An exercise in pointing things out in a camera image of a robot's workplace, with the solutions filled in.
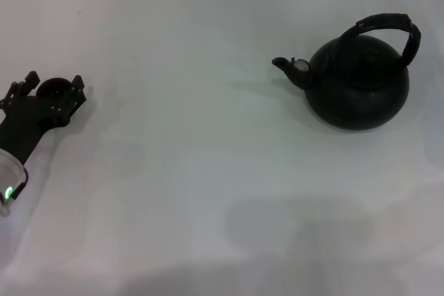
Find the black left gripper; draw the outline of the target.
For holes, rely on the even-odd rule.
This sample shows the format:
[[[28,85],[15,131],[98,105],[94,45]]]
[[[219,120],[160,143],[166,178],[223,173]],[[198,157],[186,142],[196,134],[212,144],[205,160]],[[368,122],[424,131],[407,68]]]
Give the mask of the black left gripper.
[[[5,119],[1,122],[1,149],[25,164],[43,135],[65,127],[86,101],[85,84],[77,75],[72,81],[56,78],[56,100],[28,96],[40,83],[35,71],[24,81],[13,82],[1,99]]]

